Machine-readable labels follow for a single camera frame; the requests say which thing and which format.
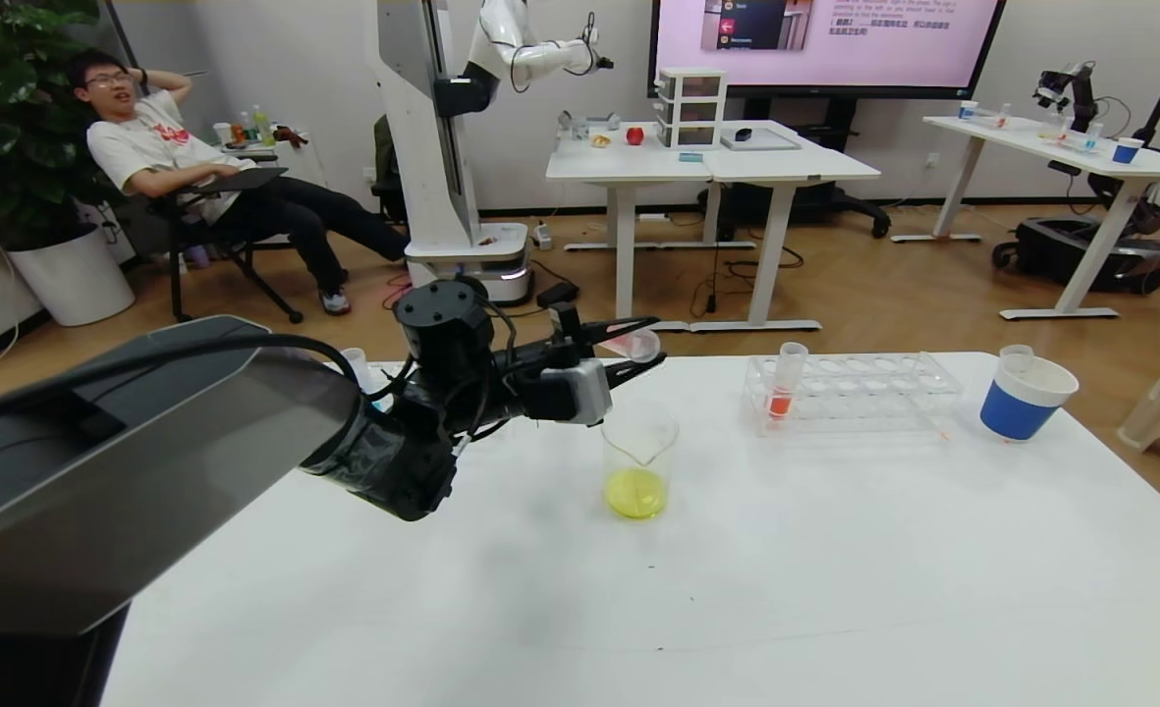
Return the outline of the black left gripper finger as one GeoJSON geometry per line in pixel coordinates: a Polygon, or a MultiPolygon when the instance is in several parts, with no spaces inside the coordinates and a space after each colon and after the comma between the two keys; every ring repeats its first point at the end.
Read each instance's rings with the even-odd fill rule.
{"type": "Polygon", "coordinates": [[[585,339],[602,348],[657,348],[660,345],[654,326],[657,316],[621,317],[607,322],[589,322],[582,326],[585,339]]]}
{"type": "Polygon", "coordinates": [[[635,359],[611,359],[611,361],[603,362],[603,371],[606,371],[606,385],[607,389],[612,391],[619,385],[630,382],[631,380],[641,376],[641,374],[647,374],[657,366],[660,366],[665,359],[668,358],[665,353],[658,353],[657,358],[648,359],[644,362],[635,361],[635,359]]]}

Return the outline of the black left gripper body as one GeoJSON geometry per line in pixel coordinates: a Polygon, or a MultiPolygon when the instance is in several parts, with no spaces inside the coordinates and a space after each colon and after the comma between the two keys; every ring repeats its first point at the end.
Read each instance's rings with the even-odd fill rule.
{"type": "Polygon", "coordinates": [[[493,355],[495,380],[594,380],[596,359],[585,334],[583,322],[570,303],[544,309],[551,322],[551,334],[535,342],[519,342],[516,318],[495,308],[508,339],[505,349],[493,355]]]}

